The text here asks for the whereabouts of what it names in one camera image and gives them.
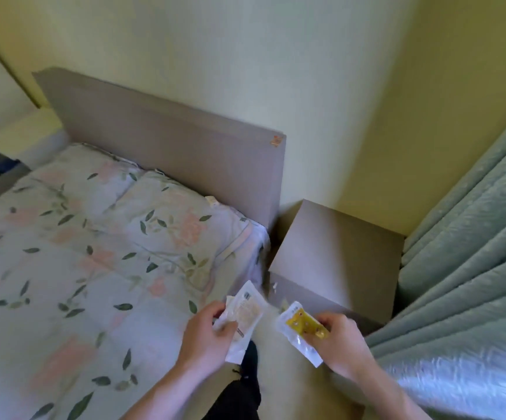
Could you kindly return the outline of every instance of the brown nightstand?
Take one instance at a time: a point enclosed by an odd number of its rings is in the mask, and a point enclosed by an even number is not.
[[[304,200],[269,268],[269,302],[342,312],[369,334],[391,318],[403,240]]]

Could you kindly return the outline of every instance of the packet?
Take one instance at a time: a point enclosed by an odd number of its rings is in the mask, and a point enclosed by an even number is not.
[[[226,323],[237,321],[237,330],[229,346],[226,362],[241,364],[253,330],[263,316],[266,306],[263,295],[251,281],[247,281],[235,297],[228,297],[226,309],[213,325],[214,330],[221,330]]]
[[[309,315],[299,302],[294,302],[290,307],[277,318],[276,327],[288,341],[302,353],[317,368],[323,360],[313,346],[308,344],[302,337],[304,333],[325,339],[329,331],[323,324]]]

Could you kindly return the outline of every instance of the pillowcase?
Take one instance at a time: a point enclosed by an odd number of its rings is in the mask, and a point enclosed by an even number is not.
[[[60,193],[57,211],[80,211],[95,218],[114,204],[144,171],[93,146],[74,143],[53,161],[36,169],[15,185],[40,183]]]
[[[213,286],[211,270],[235,251],[252,231],[235,209],[158,172],[148,171],[94,224],[123,235],[180,268],[197,291]]]

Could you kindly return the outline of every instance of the leg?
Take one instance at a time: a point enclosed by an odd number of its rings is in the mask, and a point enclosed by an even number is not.
[[[241,379],[222,391],[203,420],[259,420],[261,391],[257,381],[257,346],[253,342],[249,342],[239,373]]]

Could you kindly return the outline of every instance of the person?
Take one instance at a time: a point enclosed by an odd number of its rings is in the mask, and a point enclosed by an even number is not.
[[[174,367],[121,420],[172,419],[194,390],[220,369],[237,330],[236,322],[226,324],[219,332],[213,330],[213,318],[225,307],[223,302],[210,303],[189,320]],[[358,385],[380,418],[430,419],[379,367],[353,320],[331,312],[316,318],[329,330],[329,337],[305,335],[305,340],[335,373]],[[239,373],[241,379],[224,389],[203,420],[258,420],[261,393],[257,381],[257,348],[253,342],[247,348]]]

